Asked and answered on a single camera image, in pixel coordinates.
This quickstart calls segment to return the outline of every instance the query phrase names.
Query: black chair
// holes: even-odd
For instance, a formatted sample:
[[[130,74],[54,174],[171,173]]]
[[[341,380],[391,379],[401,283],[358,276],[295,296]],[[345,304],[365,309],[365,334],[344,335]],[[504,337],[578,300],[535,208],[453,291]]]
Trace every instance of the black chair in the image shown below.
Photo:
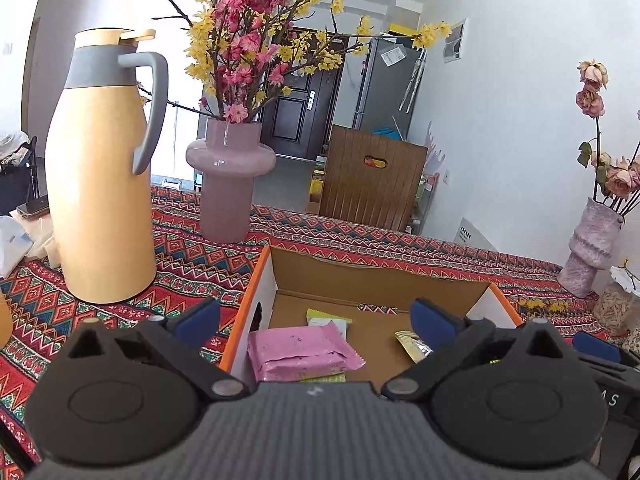
[[[8,215],[16,207],[29,200],[40,198],[36,143],[38,137],[25,142],[21,148],[30,150],[24,166],[4,166],[0,173],[0,216]]]

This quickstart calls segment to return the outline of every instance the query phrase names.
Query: gray handle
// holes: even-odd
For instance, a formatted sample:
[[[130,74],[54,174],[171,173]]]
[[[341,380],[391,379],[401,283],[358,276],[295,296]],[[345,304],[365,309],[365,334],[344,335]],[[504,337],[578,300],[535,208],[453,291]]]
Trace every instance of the gray handle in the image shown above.
[[[153,88],[151,99],[151,112],[149,123],[146,126],[145,138],[142,144],[133,151],[133,173],[136,175],[145,172],[154,154],[162,124],[166,112],[166,100],[169,94],[169,67],[166,59],[157,52],[134,52],[132,54],[120,54],[118,64],[123,68],[137,66],[150,66],[153,72]]]

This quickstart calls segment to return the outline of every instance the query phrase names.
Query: thermos lid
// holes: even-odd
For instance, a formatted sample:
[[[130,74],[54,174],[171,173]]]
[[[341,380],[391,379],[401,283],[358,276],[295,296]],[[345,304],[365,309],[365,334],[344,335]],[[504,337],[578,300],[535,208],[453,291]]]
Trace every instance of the thermos lid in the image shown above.
[[[131,30],[130,28],[90,28],[76,34],[76,47],[89,45],[138,46],[139,41],[152,40],[156,32],[152,28]]]

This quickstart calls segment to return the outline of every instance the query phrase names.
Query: pink snack package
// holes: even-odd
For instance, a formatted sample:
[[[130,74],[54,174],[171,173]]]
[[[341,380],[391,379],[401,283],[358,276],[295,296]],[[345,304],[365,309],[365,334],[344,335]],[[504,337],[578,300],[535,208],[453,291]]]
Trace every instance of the pink snack package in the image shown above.
[[[257,381],[299,381],[357,370],[364,359],[334,323],[249,332],[248,353]]]

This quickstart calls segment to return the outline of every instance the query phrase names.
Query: blue gripper pad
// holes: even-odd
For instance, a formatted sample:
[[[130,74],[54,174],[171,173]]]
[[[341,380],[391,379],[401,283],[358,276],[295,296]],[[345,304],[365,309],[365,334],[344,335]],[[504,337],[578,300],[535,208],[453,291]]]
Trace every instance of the blue gripper pad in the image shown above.
[[[207,298],[167,322],[166,328],[189,348],[199,351],[220,325],[220,302]]]
[[[586,332],[578,332],[572,339],[574,348],[583,354],[592,355],[605,359],[613,363],[621,363],[620,348],[598,339],[597,337],[587,334]]]
[[[425,298],[415,300],[409,314],[412,330],[432,350],[452,341],[465,328],[462,319],[452,316]]]

